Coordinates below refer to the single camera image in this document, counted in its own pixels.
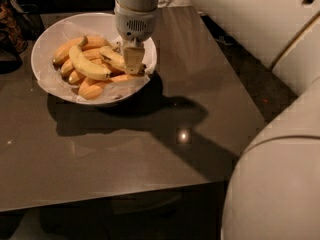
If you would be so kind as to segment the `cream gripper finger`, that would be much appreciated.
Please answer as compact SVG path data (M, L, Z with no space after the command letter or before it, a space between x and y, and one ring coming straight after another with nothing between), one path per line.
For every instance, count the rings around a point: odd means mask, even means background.
M145 49L141 47L126 47L123 49L123 58L127 74L138 74L143 68L142 63Z

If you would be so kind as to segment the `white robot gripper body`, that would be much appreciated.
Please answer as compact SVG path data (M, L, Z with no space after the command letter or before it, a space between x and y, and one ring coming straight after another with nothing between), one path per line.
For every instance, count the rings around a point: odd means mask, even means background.
M133 11L116 3L115 25L124 47L142 47L155 29L157 11Z

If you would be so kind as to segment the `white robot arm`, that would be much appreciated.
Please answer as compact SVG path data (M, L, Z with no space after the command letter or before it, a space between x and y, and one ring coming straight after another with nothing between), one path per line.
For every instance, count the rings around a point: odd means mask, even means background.
M148 0L116 0L133 14ZM319 240L319 0L156 0L194 6L267 120L228 185L206 188L192 240Z

